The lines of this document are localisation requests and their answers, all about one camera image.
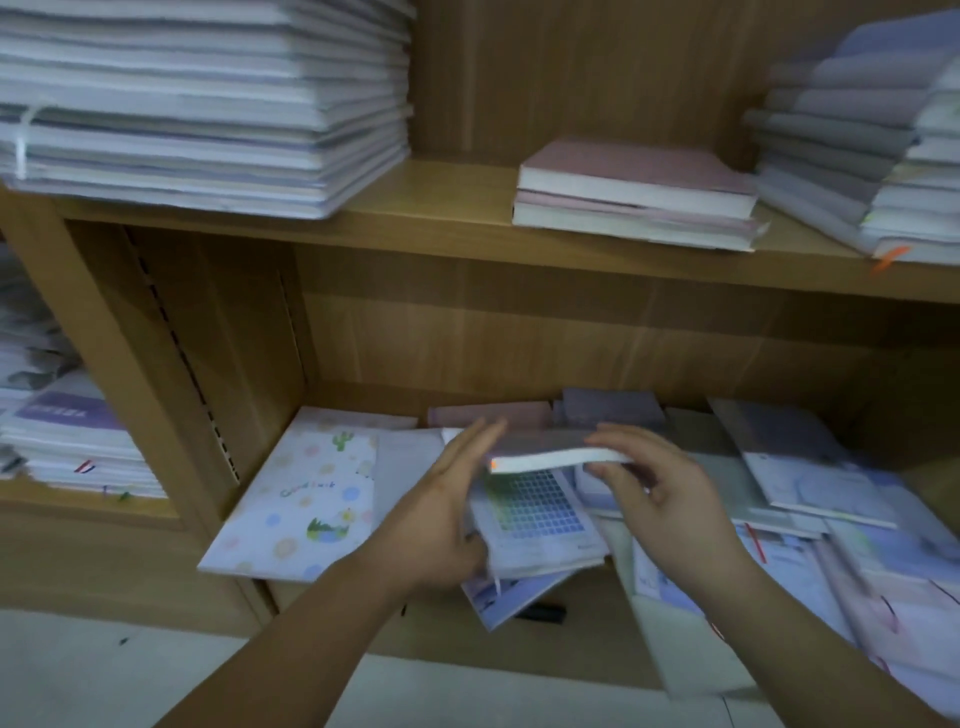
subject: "wooden shelf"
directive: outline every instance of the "wooden shelf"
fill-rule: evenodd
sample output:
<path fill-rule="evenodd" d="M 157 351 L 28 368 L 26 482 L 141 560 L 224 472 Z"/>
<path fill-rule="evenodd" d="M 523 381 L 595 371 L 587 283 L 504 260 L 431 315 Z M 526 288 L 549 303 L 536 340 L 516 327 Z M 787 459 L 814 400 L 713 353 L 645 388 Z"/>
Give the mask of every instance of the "wooden shelf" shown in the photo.
<path fill-rule="evenodd" d="M 181 530 L 180 516 L 164 498 L 103 496 L 85 491 L 51 488 L 18 475 L 0 480 L 0 511 L 21 511 L 126 525 Z"/>
<path fill-rule="evenodd" d="M 59 198 L 69 220 L 474 258 L 669 279 L 960 303 L 960 271 L 874 261 L 760 206 L 770 230 L 752 254 L 703 251 L 576 232 L 515 228 L 516 169 L 410 160 L 330 220 L 282 220 Z"/>

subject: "stack of papers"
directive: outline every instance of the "stack of papers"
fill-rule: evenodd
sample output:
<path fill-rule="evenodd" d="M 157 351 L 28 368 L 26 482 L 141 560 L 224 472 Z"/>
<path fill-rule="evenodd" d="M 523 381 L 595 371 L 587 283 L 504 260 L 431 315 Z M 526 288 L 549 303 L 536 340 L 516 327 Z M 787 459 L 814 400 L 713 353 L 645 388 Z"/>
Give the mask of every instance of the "stack of papers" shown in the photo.
<path fill-rule="evenodd" d="M 0 418 L 0 442 L 55 488 L 166 497 L 86 370 L 77 369 Z"/>
<path fill-rule="evenodd" d="M 78 361 L 23 265 L 0 238 L 0 415 Z M 13 477 L 21 463 L 13 448 L 0 445 L 0 479 Z"/>
<path fill-rule="evenodd" d="M 514 225 L 750 251 L 756 190 L 699 149 L 553 141 L 520 167 Z"/>
<path fill-rule="evenodd" d="M 0 0 L 15 189 L 324 218 L 409 153 L 407 0 Z"/>
<path fill-rule="evenodd" d="M 744 121 L 760 198 L 873 257 L 960 265 L 960 11 L 870 23 L 775 65 Z"/>

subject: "notebook with cactus print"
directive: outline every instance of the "notebook with cactus print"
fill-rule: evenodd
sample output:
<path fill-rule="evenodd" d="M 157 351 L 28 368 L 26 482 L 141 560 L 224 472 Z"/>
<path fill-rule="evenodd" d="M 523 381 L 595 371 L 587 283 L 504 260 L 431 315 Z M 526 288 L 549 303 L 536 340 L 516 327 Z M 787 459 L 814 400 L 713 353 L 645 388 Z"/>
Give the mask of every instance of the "notebook with cactus print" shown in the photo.
<path fill-rule="evenodd" d="M 314 581 L 371 534 L 380 434 L 416 426 L 413 417 L 301 408 L 198 568 Z"/>

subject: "zip tie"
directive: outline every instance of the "zip tie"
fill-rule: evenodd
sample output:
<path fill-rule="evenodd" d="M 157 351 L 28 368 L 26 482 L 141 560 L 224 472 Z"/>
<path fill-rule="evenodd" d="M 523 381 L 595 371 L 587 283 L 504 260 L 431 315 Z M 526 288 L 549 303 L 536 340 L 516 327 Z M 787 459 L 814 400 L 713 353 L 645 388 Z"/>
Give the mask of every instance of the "zip tie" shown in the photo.
<path fill-rule="evenodd" d="M 36 115 L 46 106 L 48 105 L 45 102 L 33 104 L 20 116 L 20 124 L 16 128 L 16 137 L 14 140 L 16 178 L 18 180 L 24 181 L 27 179 L 27 144 L 30 136 L 30 124 L 36 118 Z"/>

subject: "pink notebook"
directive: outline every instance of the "pink notebook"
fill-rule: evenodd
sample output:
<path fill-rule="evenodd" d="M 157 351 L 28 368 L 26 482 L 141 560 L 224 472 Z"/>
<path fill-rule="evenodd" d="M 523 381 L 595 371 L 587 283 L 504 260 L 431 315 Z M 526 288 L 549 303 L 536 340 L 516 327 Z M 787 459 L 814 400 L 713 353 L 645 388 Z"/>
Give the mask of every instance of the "pink notebook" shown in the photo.
<path fill-rule="evenodd" d="M 745 235 L 757 234 L 769 227 L 768 223 L 759 220 L 738 220 L 733 217 L 720 215 L 698 215 L 694 212 L 675 212 L 656 207 L 641 207 L 638 205 L 619 205 L 604 203 L 597 200 L 584 200 L 580 197 L 566 197 L 564 195 L 549 195 L 546 192 L 529 192 L 525 189 L 516 191 L 515 203 L 525 205 L 540 205 L 544 207 L 559 207 L 562 209 L 582 210 L 583 212 L 608 212 L 614 215 L 630 215 L 642 217 L 663 223 L 678 223 L 700 228 L 723 228 L 724 230 L 740 232 Z"/>
<path fill-rule="evenodd" d="M 546 429 L 553 424 L 553 410 L 545 401 L 430 407 L 426 421 L 430 427 L 469 427 L 481 417 L 486 417 L 488 422 L 505 417 L 510 429 Z"/>
<path fill-rule="evenodd" d="M 550 142 L 523 169 L 752 195 L 750 181 L 704 149 L 646 147 L 569 137 Z"/>
<path fill-rule="evenodd" d="M 751 180 L 703 149 L 558 139 L 520 166 L 517 187 L 621 205 L 746 219 Z"/>

